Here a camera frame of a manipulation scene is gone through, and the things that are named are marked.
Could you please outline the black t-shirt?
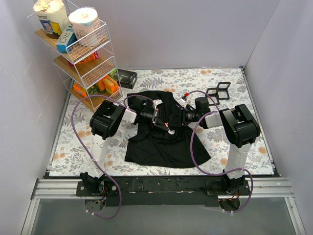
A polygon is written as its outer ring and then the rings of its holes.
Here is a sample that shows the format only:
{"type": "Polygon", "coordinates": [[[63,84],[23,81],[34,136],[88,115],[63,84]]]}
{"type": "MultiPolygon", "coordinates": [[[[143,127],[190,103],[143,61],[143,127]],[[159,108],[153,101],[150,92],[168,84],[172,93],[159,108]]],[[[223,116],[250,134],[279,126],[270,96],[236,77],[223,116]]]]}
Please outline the black t-shirt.
{"type": "MultiPolygon", "coordinates": [[[[130,95],[143,95],[152,100],[161,99],[160,105],[163,117],[169,122],[171,115],[179,113],[179,103],[174,99],[171,92],[143,91],[128,93],[130,95]]],[[[125,161],[139,165],[161,166],[170,168],[192,168],[194,163],[190,154],[190,140],[192,128],[174,127],[174,135],[151,125],[139,122],[137,134],[129,138],[125,161]]],[[[193,138],[193,155],[196,163],[201,165],[211,159],[204,145],[195,134],[193,138]]]]}

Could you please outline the black display case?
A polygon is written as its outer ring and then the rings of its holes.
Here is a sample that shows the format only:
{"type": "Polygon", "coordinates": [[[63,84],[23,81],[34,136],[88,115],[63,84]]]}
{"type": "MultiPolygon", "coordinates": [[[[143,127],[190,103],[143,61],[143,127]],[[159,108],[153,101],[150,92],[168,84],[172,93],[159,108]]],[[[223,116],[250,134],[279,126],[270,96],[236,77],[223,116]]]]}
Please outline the black display case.
{"type": "Polygon", "coordinates": [[[228,88],[230,82],[219,82],[217,85],[217,95],[219,100],[230,100],[228,88]]]}
{"type": "Polygon", "coordinates": [[[218,106],[220,104],[217,88],[208,88],[206,93],[210,96],[208,98],[209,106],[218,106]]]}

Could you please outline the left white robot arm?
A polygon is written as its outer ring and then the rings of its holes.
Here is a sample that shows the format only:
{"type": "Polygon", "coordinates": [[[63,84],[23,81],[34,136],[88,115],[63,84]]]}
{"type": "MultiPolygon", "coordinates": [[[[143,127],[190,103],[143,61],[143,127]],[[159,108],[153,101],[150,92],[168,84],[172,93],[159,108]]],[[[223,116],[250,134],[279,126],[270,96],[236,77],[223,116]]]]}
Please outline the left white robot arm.
{"type": "Polygon", "coordinates": [[[167,124],[161,120],[162,100],[152,100],[143,95],[134,95],[132,108],[104,100],[90,119],[92,133],[91,164],[80,177],[84,188],[94,196],[104,192],[105,186],[100,178],[104,175],[100,166],[104,163],[111,138],[116,134],[120,123],[136,124],[143,121],[152,127],[168,131],[167,124]]]}

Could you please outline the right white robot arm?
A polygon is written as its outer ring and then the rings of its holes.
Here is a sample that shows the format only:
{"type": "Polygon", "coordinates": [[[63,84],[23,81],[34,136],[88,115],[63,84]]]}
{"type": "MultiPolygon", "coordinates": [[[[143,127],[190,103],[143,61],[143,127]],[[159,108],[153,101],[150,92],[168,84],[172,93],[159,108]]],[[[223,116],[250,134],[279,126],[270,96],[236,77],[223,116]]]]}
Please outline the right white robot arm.
{"type": "Polygon", "coordinates": [[[211,179],[205,182],[205,189],[234,194],[245,184],[244,167],[247,154],[256,138],[260,136],[260,126],[244,104],[233,109],[211,111],[206,97],[196,98],[195,108],[189,105],[188,101],[185,101],[184,107],[178,108],[177,114],[170,115],[167,126],[172,129],[195,122],[196,126],[204,129],[224,128],[230,143],[227,164],[222,173],[208,174],[211,179]]]}

